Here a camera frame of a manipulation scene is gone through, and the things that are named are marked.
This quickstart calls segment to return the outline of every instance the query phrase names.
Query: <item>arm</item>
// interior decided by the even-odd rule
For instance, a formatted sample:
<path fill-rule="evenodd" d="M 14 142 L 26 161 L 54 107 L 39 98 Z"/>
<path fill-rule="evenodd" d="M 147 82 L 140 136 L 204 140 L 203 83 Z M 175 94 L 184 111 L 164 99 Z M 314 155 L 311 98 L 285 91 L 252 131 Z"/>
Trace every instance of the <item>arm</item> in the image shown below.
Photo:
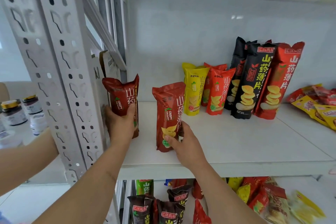
<path fill-rule="evenodd" d="M 202 147 L 185 122 L 183 142 L 166 136 L 168 143 L 176 151 L 177 157 L 196 177 L 207 199 L 212 223 L 265 224 L 266 222 L 252 211 L 227 185 L 207 162 Z"/>
<path fill-rule="evenodd" d="M 0 150 L 0 195 L 16 188 L 49 165 L 58 155 L 50 129 L 29 145 Z"/>
<path fill-rule="evenodd" d="M 34 224 L 103 223 L 110 208 L 117 177 L 134 132 L 135 104 L 120 117 L 105 108 L 111 146 L 82 178 L 50 206 Z"/>

